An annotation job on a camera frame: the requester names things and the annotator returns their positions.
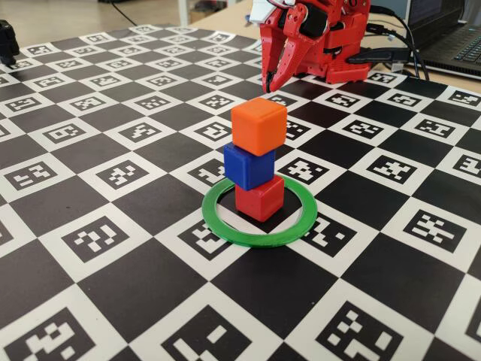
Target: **orange cube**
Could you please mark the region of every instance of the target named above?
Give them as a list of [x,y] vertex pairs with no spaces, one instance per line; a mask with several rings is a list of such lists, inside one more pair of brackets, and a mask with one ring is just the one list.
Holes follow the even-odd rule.
[[263,156],[284,144],[287,108],[264,98],[255,98],[231,110],[232,141],[238,147]]

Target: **desk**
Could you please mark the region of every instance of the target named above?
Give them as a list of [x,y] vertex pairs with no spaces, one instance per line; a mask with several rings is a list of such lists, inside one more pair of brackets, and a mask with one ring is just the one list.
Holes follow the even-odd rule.
[[[252,0],[243,0],[236,5],[229,6],[228,8],[219,11],[205,19],[199,20],[191,24],[199,29],[219,30],[224,32],[231,32],[236,35],[247,36],[249,38],[260,37],[259,29],[257,26],[245,26],[246,20],[244,19],[246,14],[250,13],[252,7]],[[383,19],[380,15],[371,15],[370,20]],[[369,47],[388,47],[393,46],[392,42],[389,42],[384,37],[372,37],[363,40],[363,46]],[[387,71],[384,65],[378,65],[376,70]],[[470,80],[465,77],[458,77],[451,74],[444,74],[438,71],[429,71],[429,76],[432,81],[437,83],[443,83],[447,85],[457,86],[463,89],[472,90],[474,92],[481,93],[481,83],[478,80]]]
[[[479,359],[481,96],[378,71],[263,94],[260,56],[251,38],[138,26],[0,67],[0,360]],[[288,108],[276,173],[318,205],[268,250],[201,213],[229,111],[256,96]],[[285,194],[265,223],[233,192],[219,212],[280,232],[301,208]]]

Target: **3d printed ring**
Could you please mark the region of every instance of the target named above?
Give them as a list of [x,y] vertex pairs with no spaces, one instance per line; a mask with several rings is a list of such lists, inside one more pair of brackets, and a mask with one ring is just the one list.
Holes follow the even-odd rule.
[[317,204],[313,195],[303,185],[287,177],[284,178],[285,187],[291,190],[301,201],[302,214],[298,221],[290,228],[268,235],[253,235],[233,229],[217,214],[219,197],[234,187],[229,179],[221,180],[213,186],[202,201],[202,215],[210,230],[218,237],[231,243],[248,247],[279,247],[298,240],[305,235],[316,222]]

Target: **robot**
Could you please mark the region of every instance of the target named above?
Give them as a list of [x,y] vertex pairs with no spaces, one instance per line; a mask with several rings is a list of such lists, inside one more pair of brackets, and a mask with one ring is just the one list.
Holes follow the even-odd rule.
[[254,0],[250,22],[260,27],[262,87],[279,89],[308,73],[327,83],[364,80],[371,64],[349,64],[359,53],[371,0]]

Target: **plastic cube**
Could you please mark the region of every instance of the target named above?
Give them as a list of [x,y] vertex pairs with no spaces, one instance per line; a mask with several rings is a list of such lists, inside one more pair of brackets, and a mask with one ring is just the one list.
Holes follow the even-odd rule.
[[276,151],[254,156],[232,143],[224,146],[225,176],[244,190],[251,190],[274,176]]
[[259,222],[268,220],[283,204],[284,179],[278,175],[253,190],[235,187],[236,209]]
[[286,140],[287,108],[255,98],[231,110],[235,145],[256,156],[274,150]]

